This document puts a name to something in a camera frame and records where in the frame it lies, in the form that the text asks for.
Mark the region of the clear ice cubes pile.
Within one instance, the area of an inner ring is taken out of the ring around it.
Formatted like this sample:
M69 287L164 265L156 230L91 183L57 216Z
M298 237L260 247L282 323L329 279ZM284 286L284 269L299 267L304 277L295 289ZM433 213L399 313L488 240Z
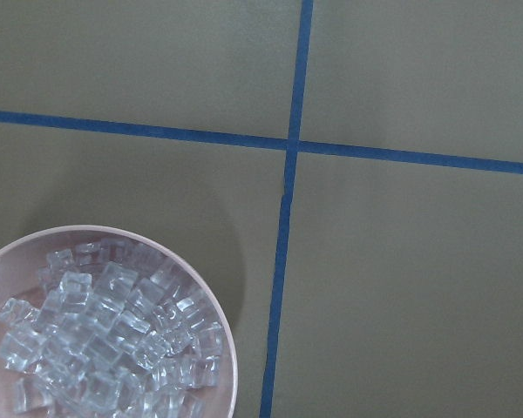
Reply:
M11 298L0 358L19 373L16 414L201 417L219 379L224 330L176 260L128 239L48 253L39 307Z

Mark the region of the pink bowl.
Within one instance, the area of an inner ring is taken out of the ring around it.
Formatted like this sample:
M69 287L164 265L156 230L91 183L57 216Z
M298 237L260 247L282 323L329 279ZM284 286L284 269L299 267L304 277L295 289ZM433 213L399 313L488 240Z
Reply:
M35 272L44 265L47 253L103 238L126 238L160 251L180 264L190 278L206 292L219 315L225 338L219 384L214 388L200 389L196 395L205 402L206 417L231 417L238 390L238 366L227 318L204 279L179 255L151 239L114 227L93 225L54 227L17 239L0 249L0 308L11 296L25 296L34 305L40 302L42 293ZM5 327L0 324L0 342L4 334ZM16 373L4 369L3 361L0 360L0 417L16 416L12 407L12 387L16 380Z

